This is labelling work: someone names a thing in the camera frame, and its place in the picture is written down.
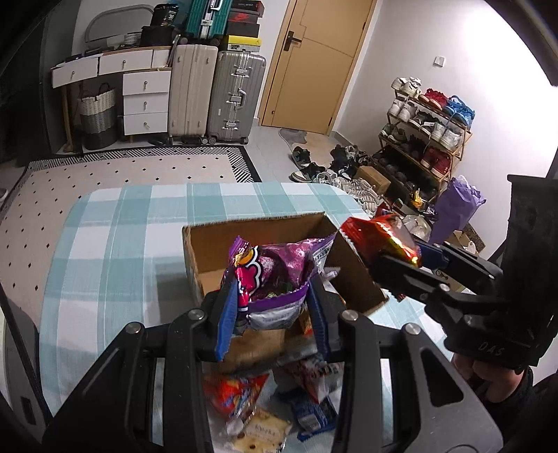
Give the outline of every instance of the door lock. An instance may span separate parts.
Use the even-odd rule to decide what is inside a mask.
[[[285,52],[288,52],[288,50],[291,48],[291,43],[293,41],[302,42],[302,39],[295,38],[294,35],[295,35],[295,32],[293,32],[293,31],[290,31],[289,33],[287,33],[287,39],[285,41],[285,47],[283,47],[283,50]]]

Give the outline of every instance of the patterned rug border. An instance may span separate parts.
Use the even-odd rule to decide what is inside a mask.
[[[67,165],[74,165],[76,163],[104,161],[108,159],[126,159],[133,157],[148,157],[148,156],[179,156],[179,155],[227,155],[229,158],[231,169],[234,173],[234,178],[237,182],[262,182],[259,177],[256,167],[248,152],[243,146],[164,146],[164,147],[140,147],[140,148],[121,148],[109,151],[96,151],[86,153],[79,156],[60,156],[50,159],[43,159],[32,161],[27,165],[23,175],[17,181],[14,188],[10,191],[8,198],[0,207],[0,223],[4,220],[6,213],[9,210],[12,202],[16,198],[18,192],[21,190],[29,176],[34,171],[46,170],[47,168],[57,168]]]

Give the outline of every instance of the door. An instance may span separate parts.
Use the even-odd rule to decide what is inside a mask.
[[[328,132],[357,58],[373,0],[297,0],[264,126]]]

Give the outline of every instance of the drawer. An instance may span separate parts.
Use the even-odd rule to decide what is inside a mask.
[[[151,61],[152,68],[165,68],[167,60],[169,59],[170,49],[155,49],[153,50],[153,60]]]
[[[131,94],[129,96],[124,96],[124,115],[168,111],[168,93]]]
[[[167,132],[167,113],[139,113],[124,115],[124,134],[149,134]]]
[[[122,80],[122,94],[168,93],[171,71],[126,73]]]
[[[99,60],[99,75],[149,69],[151,68],[152,58],[152,49],[101,55]]]
[[[67,85],[78,80],[97,77],[99,57],[81,58],[65,63],[52,71],[52,87]]]

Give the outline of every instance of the green suitcase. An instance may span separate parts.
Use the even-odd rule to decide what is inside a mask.
[[[186,23],[186,35],[212,40],[225,34],[233,0],[194,0]]]

